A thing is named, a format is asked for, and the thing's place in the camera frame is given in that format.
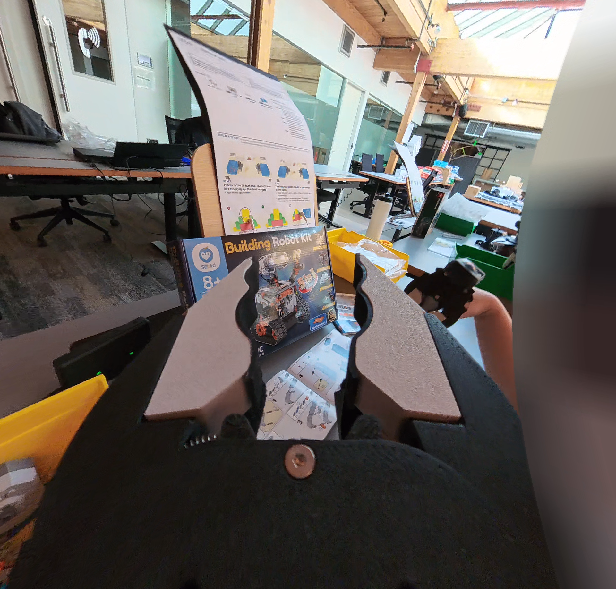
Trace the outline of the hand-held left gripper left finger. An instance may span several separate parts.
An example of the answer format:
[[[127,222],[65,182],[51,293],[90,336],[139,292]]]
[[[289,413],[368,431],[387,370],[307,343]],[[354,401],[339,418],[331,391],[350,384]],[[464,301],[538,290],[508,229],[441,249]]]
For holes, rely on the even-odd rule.
[[[258,287],[249,257],[187,310],[144,418],[194,418],[215,436],[241,414],[258,430],[266,400],[250,331]]]

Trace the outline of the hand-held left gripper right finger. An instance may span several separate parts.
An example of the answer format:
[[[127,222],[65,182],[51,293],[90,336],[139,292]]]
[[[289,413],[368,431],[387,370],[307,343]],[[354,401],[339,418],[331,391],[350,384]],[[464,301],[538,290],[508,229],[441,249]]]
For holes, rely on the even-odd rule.
[[[365,256],[355,256],[354,317],[347,375],[336,393],[339,436],[359,414],[375,416],[387,439],[411,419],[456,424],[461,412],[426,314]]]

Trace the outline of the yellow plastic bin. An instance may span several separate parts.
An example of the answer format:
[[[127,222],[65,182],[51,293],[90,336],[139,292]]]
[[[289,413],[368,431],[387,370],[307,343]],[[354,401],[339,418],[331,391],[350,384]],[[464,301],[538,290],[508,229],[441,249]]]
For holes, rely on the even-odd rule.
[[[356,254],[349,253],[346,250],[342,249],[340,246],[338,246],[338,242],[356,243],[366,237],[364,235],[358,234],[357,232],[348,231],[347,229],[334,229],[327,231],[327,236],[333,273],[338,277],[341,277],[352,283],[354,281]],[[409,256],[407,254],[393,249],[392,245],[386,241],[375,242],[382,243],[383,245],[387,246],[391,251],[393,251],[393,253],[407,260],[408,267]]]
[[[43,483],[53,478],[81,424],[108,389],[98,374],[1,419],[1,463],[30,458]]]

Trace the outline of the pile of building pieces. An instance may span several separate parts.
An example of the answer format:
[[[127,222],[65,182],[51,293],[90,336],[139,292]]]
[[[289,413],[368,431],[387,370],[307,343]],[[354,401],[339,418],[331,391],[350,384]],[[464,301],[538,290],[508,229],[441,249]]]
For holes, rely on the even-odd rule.
[[[9,576],[19,557],[21,547],[23,543],[31,537],[34,517],[38,507],[33,514],[17,528],[1,535],[1,588],[7,588]]]

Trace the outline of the person's right forearm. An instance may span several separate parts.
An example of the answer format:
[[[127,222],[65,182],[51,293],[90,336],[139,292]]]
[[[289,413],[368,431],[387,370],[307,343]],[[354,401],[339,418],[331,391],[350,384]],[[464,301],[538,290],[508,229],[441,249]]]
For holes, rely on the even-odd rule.
[[[484,369],[518,410],[511,316],[498,297],[477,288],[466,303],[465,317],[474,319]]]

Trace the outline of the wood-edged office desk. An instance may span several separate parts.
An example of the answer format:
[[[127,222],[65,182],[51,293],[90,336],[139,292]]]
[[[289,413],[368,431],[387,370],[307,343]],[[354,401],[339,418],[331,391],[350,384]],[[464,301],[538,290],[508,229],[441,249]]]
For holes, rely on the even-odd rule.
[[[408,236],[400,237],[393,243],[393,248],[405,253],[408,258],[408,271],[432,273],[437,268],[444,268],[450,261],[458,257],[455,245],[474,246],[480,235],[471,233],[461,237],[440,229],[433,230],[425,239]]]
[[[1,141],[1,196],[57,199],[69,195],[159,194],[165,211],[165,238],[177,239],[177,193],[188,193],[190,169],[119,169],[88,163],[68,141],[53,146]]]
[[[356,189],[361,183],[367,183],[368,178],[355,175],[348,171],[337,170],[325,164],[315,163],[313,165],[317,180],[317,213],[319,220],[327,229],[334,227],[339,229],[341,226],[334,223],[336,207],[344,189]],[[319,206],[322,203],[329,203],[327,216],[321,215]]]

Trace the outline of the small printed leaflet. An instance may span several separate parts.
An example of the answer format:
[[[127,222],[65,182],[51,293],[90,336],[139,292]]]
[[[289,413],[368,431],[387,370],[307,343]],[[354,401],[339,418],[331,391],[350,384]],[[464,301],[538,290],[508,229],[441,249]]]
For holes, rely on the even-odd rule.
[[[336,293],[336,308],[338,317],[335,326],[345,336],[353,336],[360,331],[361,326],[354,317],[355,293]]]

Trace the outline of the black carton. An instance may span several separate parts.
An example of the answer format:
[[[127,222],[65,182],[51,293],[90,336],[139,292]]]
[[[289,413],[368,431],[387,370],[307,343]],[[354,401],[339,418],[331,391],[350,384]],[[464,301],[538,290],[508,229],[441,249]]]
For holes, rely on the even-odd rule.
[[[442,187],[434,187],[428,190],[423,206],[413,226],[412,237],[425,239],[431,233],[441,213],[443,203],[448,199],[449,195],[450,191]]]

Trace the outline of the clear plastic bag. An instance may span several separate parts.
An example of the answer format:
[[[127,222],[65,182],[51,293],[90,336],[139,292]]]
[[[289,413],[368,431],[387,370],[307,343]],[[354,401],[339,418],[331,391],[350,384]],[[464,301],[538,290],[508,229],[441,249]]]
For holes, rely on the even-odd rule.
[[[364,238],[356,243],[338,242],[338,246],[349,253],[365,256],[393,282],[397,282],[406,274],[407,260],[393,253],[382,243]]]

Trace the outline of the blue robot kit box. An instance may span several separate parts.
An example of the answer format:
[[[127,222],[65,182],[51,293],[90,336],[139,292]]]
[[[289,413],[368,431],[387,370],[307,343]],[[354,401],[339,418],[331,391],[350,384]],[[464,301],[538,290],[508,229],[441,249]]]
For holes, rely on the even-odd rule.
[[[338,318],[324,227],[176,240],[167,244],[179,296],[190,307],[245,259],[258,265],[251,333],[271,354]]]

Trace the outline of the white water bottle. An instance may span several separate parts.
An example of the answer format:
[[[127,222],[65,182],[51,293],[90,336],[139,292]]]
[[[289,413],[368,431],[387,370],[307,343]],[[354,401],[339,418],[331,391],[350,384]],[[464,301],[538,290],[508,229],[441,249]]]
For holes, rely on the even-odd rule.
[[[378,241],[381,239],[382,231],[387,222],[392,208],[392,198],[388,195],[381,195],[374,199],[374,209],[366,229],[367,239]]]

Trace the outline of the building instruction booklet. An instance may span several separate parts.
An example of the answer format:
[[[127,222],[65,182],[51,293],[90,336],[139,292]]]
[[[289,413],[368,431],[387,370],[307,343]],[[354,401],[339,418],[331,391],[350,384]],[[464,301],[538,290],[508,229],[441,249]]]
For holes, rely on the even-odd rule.
[[[333,330],[266,384],[257,439],[323,440],[336,422],[335,392],[346,376],[350,337]]]

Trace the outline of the small black device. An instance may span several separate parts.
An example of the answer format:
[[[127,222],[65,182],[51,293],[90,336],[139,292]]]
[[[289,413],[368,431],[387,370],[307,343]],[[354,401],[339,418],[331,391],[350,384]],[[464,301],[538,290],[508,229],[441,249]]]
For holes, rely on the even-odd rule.
[[[66,354],[52,362],[60,388],[70,388],[97,375],[112,380],[148,345],[150,339],[149,320],[138,317],[73,343]]]

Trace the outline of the black office chair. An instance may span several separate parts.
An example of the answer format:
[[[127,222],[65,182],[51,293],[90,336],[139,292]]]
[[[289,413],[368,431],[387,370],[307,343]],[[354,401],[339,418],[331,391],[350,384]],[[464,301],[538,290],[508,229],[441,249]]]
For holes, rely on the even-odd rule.
[[[81,195],[69,195],[59,198],[60,205],[54,208],[41,209],[34,213],[28,213],[25,215],[19,215],[12,217],[9,221],[9,227],[13,231],[19,231],[21,229],[19,222],[27,221],[38,218],[50,218],[49,223],[43,227],[36,237],[37,245],[40,247],[47,246],[46,236],[61,222],[65,222],[67,225],[72,225],[74,221],[79,221],[91,228],[100,231],[104,235],[105,242],[111,242],[112,238],[109,232],[90,220],[90,217],[108,218],[112,227],[118,227],[120,225],[116,215],[112,213],[104,213],[85,209],[89,203]]]
[[[170,144],[182,144],[196,149],[212,143],[208,116],[193,116],[180,120],[166,115],[165,123]]]

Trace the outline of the black laptop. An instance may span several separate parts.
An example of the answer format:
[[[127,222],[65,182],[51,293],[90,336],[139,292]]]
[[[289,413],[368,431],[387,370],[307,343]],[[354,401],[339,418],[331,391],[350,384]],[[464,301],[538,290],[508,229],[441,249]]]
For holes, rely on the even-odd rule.
[[[117,142],[112,152],[104,149],[73,147],[73,154],[88,163],[119,169],[165,169],[182,166],[182,160],[189,154],[189,146]]]

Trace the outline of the printed instruction sheet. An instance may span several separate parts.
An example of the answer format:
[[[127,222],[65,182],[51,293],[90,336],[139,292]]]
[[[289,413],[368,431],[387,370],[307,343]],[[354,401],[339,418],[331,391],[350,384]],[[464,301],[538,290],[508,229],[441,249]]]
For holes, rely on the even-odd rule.
[[[207,113],[226,234],[318,224],[312,139],[279,80],[168,25]]]

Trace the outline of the large grey motor block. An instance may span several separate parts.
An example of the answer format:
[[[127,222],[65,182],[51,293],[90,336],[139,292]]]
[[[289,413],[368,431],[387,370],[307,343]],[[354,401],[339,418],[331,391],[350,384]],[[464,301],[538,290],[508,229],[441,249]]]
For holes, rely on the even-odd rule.
[[[27,457],[1,464],[1,535],[33,514],[43,491],[34,459]]]

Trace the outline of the red ceiling pipe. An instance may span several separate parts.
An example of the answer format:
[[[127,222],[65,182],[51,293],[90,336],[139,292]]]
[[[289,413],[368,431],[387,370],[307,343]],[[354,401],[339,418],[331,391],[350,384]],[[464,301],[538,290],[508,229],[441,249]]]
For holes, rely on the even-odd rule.
[[[563,11],[567,9],[581,9],[586,0],[503,0],[503,1],[469,1],[466,3],[449,3],[447,11],[458,13],[466,10],[496,11],[498,9],[555,9]]]

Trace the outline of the dark jacket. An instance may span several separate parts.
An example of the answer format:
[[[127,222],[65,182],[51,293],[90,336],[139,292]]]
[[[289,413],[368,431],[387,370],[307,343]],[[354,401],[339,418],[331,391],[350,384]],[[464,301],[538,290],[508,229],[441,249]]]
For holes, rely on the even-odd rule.
[[[64,139],[42,115],[15,101],[1,103],[1,138],[39,144],[55,144]]]

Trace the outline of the white sliding door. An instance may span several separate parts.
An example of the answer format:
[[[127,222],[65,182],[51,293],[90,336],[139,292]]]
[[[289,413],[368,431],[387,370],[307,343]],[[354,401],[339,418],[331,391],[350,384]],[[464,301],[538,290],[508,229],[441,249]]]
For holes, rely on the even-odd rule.
[[[60,118],[137,141],[124,0],[34,0]]]

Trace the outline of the wooden post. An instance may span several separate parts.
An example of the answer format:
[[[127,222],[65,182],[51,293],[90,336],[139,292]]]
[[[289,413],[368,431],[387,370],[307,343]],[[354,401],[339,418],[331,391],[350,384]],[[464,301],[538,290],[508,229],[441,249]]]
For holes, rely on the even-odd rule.
[[[396,136],[396,143],[404,144],[408,141],[412,132],[413,115],[419,105],[421,92],[427,80],[427,72],[417,72],[412,84],[410,98],[405,108],[400,127]]]
[[[269,72],[275,0],[251,0],[247,61]]]

